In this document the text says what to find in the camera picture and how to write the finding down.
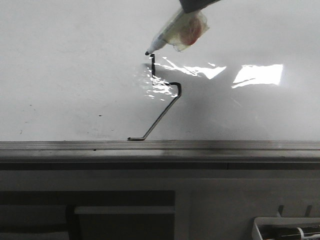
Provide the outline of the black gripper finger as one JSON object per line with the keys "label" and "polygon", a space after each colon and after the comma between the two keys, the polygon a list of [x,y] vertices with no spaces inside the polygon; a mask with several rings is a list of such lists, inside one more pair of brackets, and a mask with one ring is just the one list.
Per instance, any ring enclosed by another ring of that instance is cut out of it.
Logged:
{"label": "black gripper finger", "polygon": [[219,0],[179,0],[181,7],[185,13],[192,13],[198,10],[202,10],[218,1]]}

